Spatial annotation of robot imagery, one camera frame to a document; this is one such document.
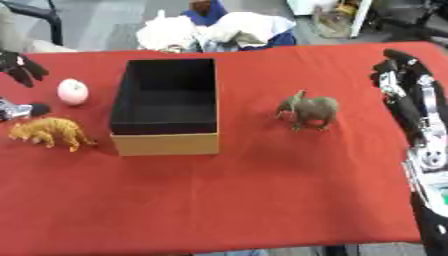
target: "white cloth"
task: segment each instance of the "white cloth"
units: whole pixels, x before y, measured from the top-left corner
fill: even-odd
[[[196,33],[195,24],[187,16],[167,18],[160,10],[155,19],[137,31],[137,40],[144,49],[178,53],[195,48]]]
[[[196,26],[186,16],[167,18],[165,11],[160,10],[136,36],[139,49],[172,53],[224,52],[237,51],[238,46],[265,46],[271,38],[295,25],[283,17],[234,12],[210,27]]]
[[[208,28],[207,38],[226,43],[235,40],[244,48],[265,46],[270,39],[296,26],[286,18],[253,12],[232,12]]]

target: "person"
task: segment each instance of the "person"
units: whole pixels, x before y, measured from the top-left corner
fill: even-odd
[[[190,0],[190,9],[181,13],[189,17],[196,26],[211,26],[227,11],[219,0]]]
[[[14,14],[3,3],[0,3],[0,49],[19,53],[76,52],[73,49],[55,45],[44,40],[21,36],[16,28]]]

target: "robotic arm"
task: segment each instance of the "robotic arm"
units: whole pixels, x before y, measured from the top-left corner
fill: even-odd
[[[42,81],[44,76],[49,73],[41,65],[28,59],[28,57],[9,51],[0,51],[0,72],[8,74],[16,82],[29,88],[33,87],[31,77]],[[17,117],[39,116],[49,111],[50,108],[42,103],[16,105],[0,97],[0,122]]]
[[[417,58],[387,49],[371,79],[406,134],[403,167],[428,256],[448,255],[448,106],[443,87]]]

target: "table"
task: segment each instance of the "table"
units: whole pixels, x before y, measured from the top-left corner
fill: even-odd
[[[206,252],[417,241],[400,166],[404,136],[368,79],[386,47],[408,51],[448,83],[428,43],[297,46],[168,55],[151,51],[35,54],[51,74],[33,89],[2,75],[1,95],[44,101],[79,121],[98,149],[69,153],[7,139],[0,126],[0,253]],[[120,158],[108,115],[130,59],[213,57],[220,93],[217,156]],[[91,89],[79,108],[56,97],[73,77]],[[333,96],[330,130],[292,132],[274,119],[300,89]]]

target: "tan box side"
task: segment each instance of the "tan box side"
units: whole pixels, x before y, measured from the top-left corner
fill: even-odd
[[[170,135],[113,135],[120,156],[218,154],[217,133]]]

